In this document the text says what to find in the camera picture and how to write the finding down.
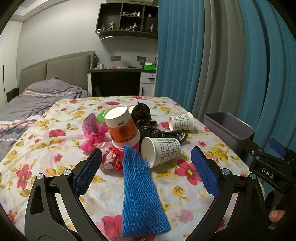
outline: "black plastic bag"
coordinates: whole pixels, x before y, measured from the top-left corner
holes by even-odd
[[[154,126],[157,124],[157,122],[155,120],[152,121],[152,118],[150,115],[150,109],[144,103],[138,102],[138,105],[134,107],[131,116],[133,118],[133,121],[136,123],[138,130],[141,133],[140,142],[142,142],[142,140],[145,137],[150,137],[150,138],[175,138],[180,143],[182,143],[183,141],[186,140],[188,136],[184,130],[161,131],[160,129],[155,128]]]

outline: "pink plastic bag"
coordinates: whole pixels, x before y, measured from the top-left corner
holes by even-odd
[[[91,153],[96,143],[103,142],[108,128],[104,122],[99,122],[94,113],[88,115],[82,124],[82,130],[87,140],[79,147],[79,149]]]

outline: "ceiling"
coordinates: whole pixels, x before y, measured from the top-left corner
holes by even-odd
[[[11,20],[24,22],[35,14],[61,2],[68,0],[26,0],[15,11]]]

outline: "floral tablecloth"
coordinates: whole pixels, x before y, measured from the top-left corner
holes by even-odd
[[[24,233],[25,211],[36,175],[60,175],[73,169],[87,156],[78,147],[86,140],[81,129],[84,118],[98,114],[112,105],[147,104],[158,128],[168,130],[168,117],[185,113],[166,97],[99,97],[60,100],[54,104],[15,144],[0,162],[0,202],[15,226]],[[79,199],[101,232],[112,241],[185,240],[202,219],[213,196],[208,194],[190,160],[191,149],[199,146],[221,168],[236,175],[249,174],[248,167],[216,135],[198,120],[182,143],[182,154],[174,160],[152,168],[151,176],[171,231],[142,238],[122,238],[123,175],[114,169],[100,168],[87,193]],[[75,230],[61,196],[56,195],[68,228]],[[223,229],[234,208],[234,194],[218,229]]]

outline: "fingernail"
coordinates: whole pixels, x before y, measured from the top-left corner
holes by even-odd
[[[270,214],[270,218],[276,219],[277,215],[278,215],[277,211],[272,211],[271,214]]]

